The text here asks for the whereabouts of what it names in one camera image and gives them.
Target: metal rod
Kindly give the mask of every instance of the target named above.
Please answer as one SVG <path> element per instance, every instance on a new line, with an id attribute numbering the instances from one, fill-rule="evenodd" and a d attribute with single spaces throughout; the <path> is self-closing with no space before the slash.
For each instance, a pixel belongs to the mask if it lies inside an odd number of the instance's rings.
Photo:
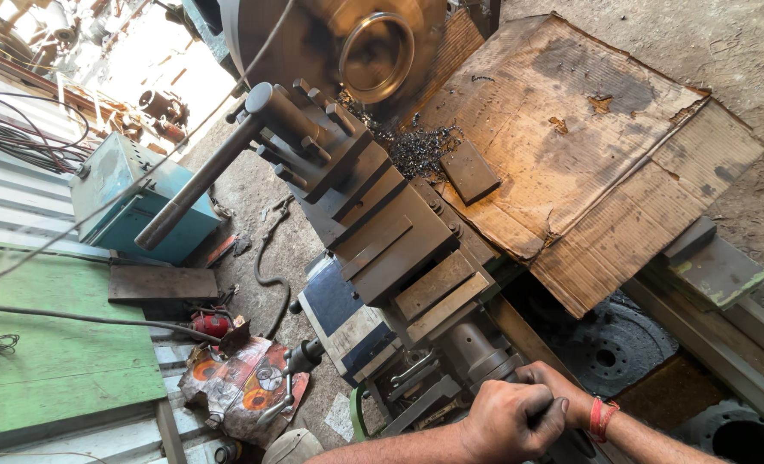
<path id="1" fill-rule="evenodd" d="M 189 333 L 192 337 L 197 339 L 207 340 L 208 342 L 218 345 L 222 340 L 207 333 L 202 333 L 197 330 L 187 329 L 187 327 L 181 327 L 181 325 L 165 324 L 163 322 L 156 321 L 131 321 L 127 319 L 108 319 L 105 317 L 96 317 L 81 314 L 70 314 L 61 311 L 47 311 L 47 310 L 34 310 L 28 308 L 16 308 L 14 306 L 0 306 L 0 312 L 15 313 L 15 314 L 30 314 L 30 315 L 47 315 L 50 317 L 61 317 L 64 319 L 75 319 L 77 321 L 97 322 L 99 324 L 119 324 L 119 325 L 147 325 L 148 327 L 159 327 L 161 329 L 170 329 L 176 332 Z"/>
<path id="2" fill-rule="evenodd" d="M 246 150 L 262 129 L 265 128 L 262 119 L 256 115 L 248 115 L 243 123 L 227 140 L 213 153 L 213 156 L 191 177 L 179 193 L 164 206 L 156 217 L 135 238 L 135 243 L 147 251 L 155 249 L 161 241 L 176 227 L 190 208 L 207 189 L 216 182 L 225 169 Z"/>

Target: concrete floor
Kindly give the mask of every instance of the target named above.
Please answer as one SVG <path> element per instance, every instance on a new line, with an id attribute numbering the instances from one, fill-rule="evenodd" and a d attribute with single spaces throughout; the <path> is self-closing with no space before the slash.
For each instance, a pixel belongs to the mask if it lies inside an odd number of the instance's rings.
<path id="1" fill-rule="evenodd" d="M 739 4 L 722 0 L 508 0 L 502 8 L 503 21 L 556 10 L 592 36 L 631 52 L 672 79 L 712 88 L 714 96 L 764 140 L 764 0 Z M 232 129 L 217 119 L 181 163 L 197 169 Z M 232 300 L 232 310 L 253 321 L 254 333 L 270 325 L 281 299 L 280 287 L 261 287 L 253 277 L 255 249 L 276 214 L 270 211 L 262 221 L 262 211 L 287 193 L 269 165 L 249 152 L 232 164 L 213 191 L 236 213 L 219 233 L 248 233 L 253 240 L 247 253 L 224 258 L 216 275 L 222 286 L 241 287 Z M 721 235 L 764 264 L 764 158 L 707 214 L 717 220 Z M 262 275 L 284 275 L 295 295 L 306 284 L 304 266 L 322 249 L 304 214 L 293 204 L 290 216 L 265 252 Z M 764 287 L 755 298 L 764 305 Z M 313 335 L 303 315 L 289 315 L 277 339 L 294 345 Z M 325 449 L 342 446 L 345 440 L 323 420 L 335 395 L 349 395 L 350 388 L 327 362 L 311 378 L 295 422 L 305 418 Z M 372 404 L 366 404 L 368 408 L 372 409 Z M 379 419 L 376 413 L 370 422 L 378 423 Z"/>

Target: gear wheel hole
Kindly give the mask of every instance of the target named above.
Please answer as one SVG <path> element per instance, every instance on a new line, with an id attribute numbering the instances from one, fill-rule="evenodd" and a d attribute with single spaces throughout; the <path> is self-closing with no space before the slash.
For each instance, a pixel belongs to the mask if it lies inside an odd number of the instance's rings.
<path id="1" fill-rule="evenodd" d="M 596 352 L 596 362 L 604 367 L 611 367 L 617 363 L 617 357 L 607 349 Z"/>

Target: cardboard sheet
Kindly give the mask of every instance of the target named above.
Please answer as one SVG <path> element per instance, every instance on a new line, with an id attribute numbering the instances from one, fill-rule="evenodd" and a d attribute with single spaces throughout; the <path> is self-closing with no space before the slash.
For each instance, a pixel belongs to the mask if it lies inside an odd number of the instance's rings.
<path id="1" fill-rule="evenodd" d="M 468 207 L 450 185 L 442 196 L 575 317 L 764 151 L 706 92 L 555 13 L 501 26 L 422 109 L 428 128 L 454 120 L 502 185 Z"/>

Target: blue electrical box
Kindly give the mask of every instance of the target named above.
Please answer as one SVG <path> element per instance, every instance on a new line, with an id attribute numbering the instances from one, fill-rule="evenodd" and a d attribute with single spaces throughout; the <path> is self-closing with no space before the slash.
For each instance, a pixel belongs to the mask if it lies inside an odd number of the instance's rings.
<path id="1" fill-rule="evenodd" d="M 189 169 L 170 160 L 149 174 L 152 166 L 163 158 L 118 132 L 107 136 L 70 180 L 76 220 L 90 216 L 127 186 L 140 181 L 135 189 L 84 221 L 78 230 L 78 241 L 172 264 L 184 261 L 222 221 L 213 212 L 207 192 L 152 251 L 133 241 L 193 176 Z"/>

